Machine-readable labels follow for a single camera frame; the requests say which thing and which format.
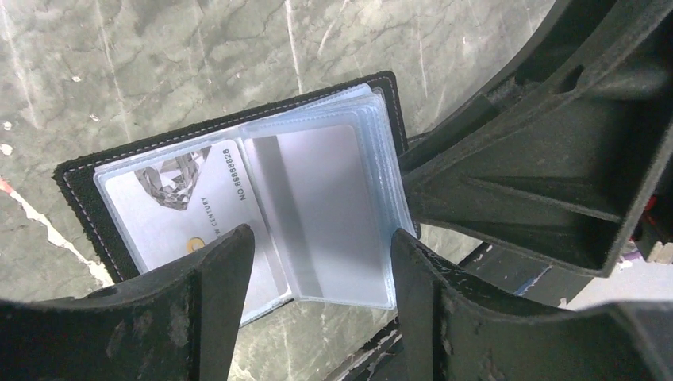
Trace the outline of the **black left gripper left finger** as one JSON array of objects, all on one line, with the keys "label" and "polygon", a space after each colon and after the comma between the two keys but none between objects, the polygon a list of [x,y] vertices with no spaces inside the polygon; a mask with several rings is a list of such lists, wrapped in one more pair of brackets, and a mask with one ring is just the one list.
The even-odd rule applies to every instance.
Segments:
[{"label": "black left gripper left finger", "polygon": [[252,273],[248,225],[83,298],[1,303],[4,380],[225,380]]}]

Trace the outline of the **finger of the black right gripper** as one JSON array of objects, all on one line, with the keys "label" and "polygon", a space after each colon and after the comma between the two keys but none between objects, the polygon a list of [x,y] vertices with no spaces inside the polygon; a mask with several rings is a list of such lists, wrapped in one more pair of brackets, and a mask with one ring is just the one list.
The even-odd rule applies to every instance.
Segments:
[{"label": "finger of the black right gripper", "polygon": [[521,50],[461,107],[399,156],[417,168],[478,131],[545,82],[583,44],[614,1],[556,1]]},{"label": "finger of the black right gripper", "polygon": [[549,79],[495,97],[402,157],[411,214],[607,276],[672,156],[672,23],[601,25]]}]

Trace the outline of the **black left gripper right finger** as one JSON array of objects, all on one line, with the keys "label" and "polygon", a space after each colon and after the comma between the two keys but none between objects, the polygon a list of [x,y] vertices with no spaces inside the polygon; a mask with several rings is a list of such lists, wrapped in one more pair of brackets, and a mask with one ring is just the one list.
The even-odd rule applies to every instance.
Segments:
[{"label": "black left gripper right finger", "polygon": [[[392,236],[391,260],[398,316],[412,287],[403,273],[415,272],[420,259],[411,252],[431,249],[404,229]],[[672,304],[613,302],[587,310],[558,307],[536,314],[532,325],[507,322],[486,342],[504,380],[669,380],[672,377]]]}]

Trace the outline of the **black leather card holder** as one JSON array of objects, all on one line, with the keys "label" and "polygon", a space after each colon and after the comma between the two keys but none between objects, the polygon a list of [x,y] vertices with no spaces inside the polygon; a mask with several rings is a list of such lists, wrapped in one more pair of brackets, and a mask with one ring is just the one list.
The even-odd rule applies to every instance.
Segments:
[{"label": "black leather card holder", "polygon": [[413,232],[396,77],[380,71],[59,164],[94,250],[126,281],[251,227],[241,324],[290,301],[396,307],[390,259]]}]

